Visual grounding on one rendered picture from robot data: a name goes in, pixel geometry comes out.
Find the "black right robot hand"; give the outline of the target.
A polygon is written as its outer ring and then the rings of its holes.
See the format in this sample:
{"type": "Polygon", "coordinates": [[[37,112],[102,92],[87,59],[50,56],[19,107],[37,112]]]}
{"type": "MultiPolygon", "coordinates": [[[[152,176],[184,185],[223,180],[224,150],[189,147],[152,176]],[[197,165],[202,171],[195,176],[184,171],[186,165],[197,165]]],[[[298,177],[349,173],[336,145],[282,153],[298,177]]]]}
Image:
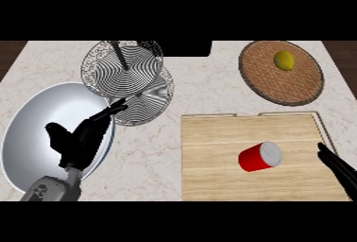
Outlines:
{"type": "Polygon", "coordinates": [[[357,202],[357,170],[323,143],[318,143],[318,159],[332,170],[349,199],[357,202]]]}

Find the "black appliance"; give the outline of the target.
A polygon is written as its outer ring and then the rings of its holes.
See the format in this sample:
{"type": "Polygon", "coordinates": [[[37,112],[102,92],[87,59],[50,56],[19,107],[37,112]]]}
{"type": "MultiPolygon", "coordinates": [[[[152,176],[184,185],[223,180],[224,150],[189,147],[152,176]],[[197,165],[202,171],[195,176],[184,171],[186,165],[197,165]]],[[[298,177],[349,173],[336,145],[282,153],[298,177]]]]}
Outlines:
{"type": "Polygon", "coordinates": [[[164,40],[158,41],[165,57],[208,57],[211,41],[164,40]]]}

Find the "pale wooden tray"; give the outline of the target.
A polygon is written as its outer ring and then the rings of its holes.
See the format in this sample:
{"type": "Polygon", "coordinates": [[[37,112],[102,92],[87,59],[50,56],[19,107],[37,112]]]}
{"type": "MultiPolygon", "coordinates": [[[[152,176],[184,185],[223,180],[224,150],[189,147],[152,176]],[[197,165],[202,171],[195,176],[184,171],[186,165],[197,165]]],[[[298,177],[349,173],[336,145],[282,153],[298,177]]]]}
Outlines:
{"type": "Polygon", "coordinates": [[[315,112],[183,116],[183,200],[346,201],[318,145],[333,143],[315,112]]]}

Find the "yellow lemon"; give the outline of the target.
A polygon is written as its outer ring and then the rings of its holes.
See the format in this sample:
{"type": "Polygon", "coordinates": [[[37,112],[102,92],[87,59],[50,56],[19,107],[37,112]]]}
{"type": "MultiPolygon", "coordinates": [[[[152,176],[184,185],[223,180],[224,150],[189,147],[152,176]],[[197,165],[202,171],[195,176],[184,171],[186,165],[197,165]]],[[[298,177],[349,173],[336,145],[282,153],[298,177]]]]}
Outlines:
{"type": "Polygon", "coordinates": [[[293,69],[293,54],[289,51],[279,51],[273,57],[276,67],[283,71],[293,69]]]}

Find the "round brown placemat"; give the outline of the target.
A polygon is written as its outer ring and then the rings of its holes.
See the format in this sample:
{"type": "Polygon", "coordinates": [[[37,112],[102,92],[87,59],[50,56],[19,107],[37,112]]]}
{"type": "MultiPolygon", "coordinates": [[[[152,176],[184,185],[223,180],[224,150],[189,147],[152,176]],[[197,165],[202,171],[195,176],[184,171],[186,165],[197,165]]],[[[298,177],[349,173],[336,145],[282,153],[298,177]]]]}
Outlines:
{"type": "Polygon", "coordinates": [[[254,93],[283,106],[311,103],[323,90],[324,79],[311,54],[287,41],[254,41],[239,55],[242,79],[254,93]],[[293,55],[293,69],[280,70],[273,62],[279,51],[293,55]]]}

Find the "large white plate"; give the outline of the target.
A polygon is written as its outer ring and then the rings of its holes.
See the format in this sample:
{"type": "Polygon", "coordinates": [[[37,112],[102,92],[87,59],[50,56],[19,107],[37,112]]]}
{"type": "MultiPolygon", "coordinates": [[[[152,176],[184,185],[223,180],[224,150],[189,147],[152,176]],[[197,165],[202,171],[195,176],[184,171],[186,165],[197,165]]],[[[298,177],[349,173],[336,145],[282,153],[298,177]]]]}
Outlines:
{"type": "Polygon", "coordinates": [[[13,187],[26,192],[35,181],[50,176],[65,180],[62,151],[78,151],[71,137],[81,122],[109,104],[79,82],[57,84],[25,102],[7,127],[1,146],[1,165],[13,187]]]}

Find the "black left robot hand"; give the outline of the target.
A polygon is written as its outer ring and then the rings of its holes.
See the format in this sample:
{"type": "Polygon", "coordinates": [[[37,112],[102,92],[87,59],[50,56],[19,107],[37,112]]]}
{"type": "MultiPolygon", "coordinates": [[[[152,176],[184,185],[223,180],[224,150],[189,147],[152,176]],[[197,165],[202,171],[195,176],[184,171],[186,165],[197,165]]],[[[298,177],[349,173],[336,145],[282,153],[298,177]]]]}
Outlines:
{"type": "Polygon", "coordinates": [[[125,111],[127,108],[125,99],[121,98],[102,112],[81,122],[72,132],[56,122],[46,124],[44,129],[50,138],[50,147],[62,155],[60,168],[74,167],[84,170],[90,166],[110,125],[112,116],[125,111]]]}

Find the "red can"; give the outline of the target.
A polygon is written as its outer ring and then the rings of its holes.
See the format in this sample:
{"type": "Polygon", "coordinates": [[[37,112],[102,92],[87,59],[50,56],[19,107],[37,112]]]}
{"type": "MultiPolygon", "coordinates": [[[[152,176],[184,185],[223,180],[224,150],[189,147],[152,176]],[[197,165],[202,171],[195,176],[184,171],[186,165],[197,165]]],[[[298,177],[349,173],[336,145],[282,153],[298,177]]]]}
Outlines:
{"type": "Polygon", "coordinates": [[[282,163],[279,146],[271,141],[265,141],[248,148],[239,154],[237,163],[246,172],[276,167],[282,163]]]}

